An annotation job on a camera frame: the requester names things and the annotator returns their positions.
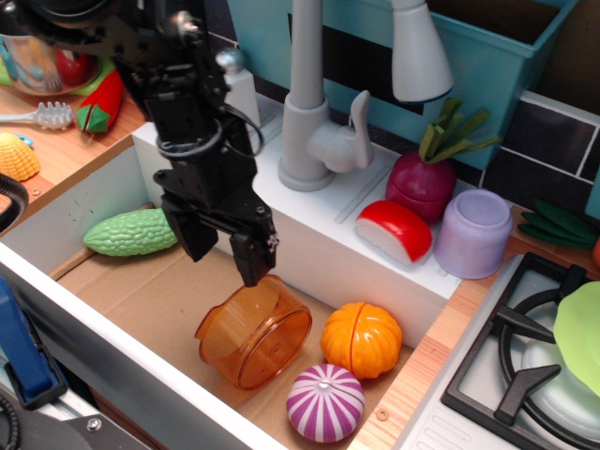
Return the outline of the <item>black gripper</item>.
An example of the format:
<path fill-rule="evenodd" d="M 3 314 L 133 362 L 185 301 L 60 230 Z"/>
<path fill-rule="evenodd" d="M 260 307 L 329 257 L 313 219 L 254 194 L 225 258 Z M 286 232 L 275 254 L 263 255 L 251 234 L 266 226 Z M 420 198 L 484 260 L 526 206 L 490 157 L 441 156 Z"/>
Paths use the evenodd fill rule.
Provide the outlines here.
<path fill-rule="evenodd" d="M 155 174 L 162 210 L 179 245 L 197 262 L 229 233 L 244 284 L 257 286 L 276 267 L 278 238 L 269 207 L 252 189 L 257 166 L 247 127 L 239 118 L 212 121 L 201 137 L 162 133 L 158 151 L 172 164 Z"/>

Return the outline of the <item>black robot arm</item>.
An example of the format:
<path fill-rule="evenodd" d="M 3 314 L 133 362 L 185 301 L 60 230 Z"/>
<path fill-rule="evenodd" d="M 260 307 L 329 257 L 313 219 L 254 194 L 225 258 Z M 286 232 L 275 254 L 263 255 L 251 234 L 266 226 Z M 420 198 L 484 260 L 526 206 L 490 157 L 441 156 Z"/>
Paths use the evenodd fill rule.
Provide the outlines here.
<path fill-rule="evenodd" d="M 201 259 L 226 233 L 237 269 L 255 286 L 276 264 L 269 206 L 254 192 L 260 146 L 230 106 L 200 1 L 5 1 L 1 31 L 112 60 L 157 130 L 170 168 L 155 174 L 162 208 L 186 253 Z"/>

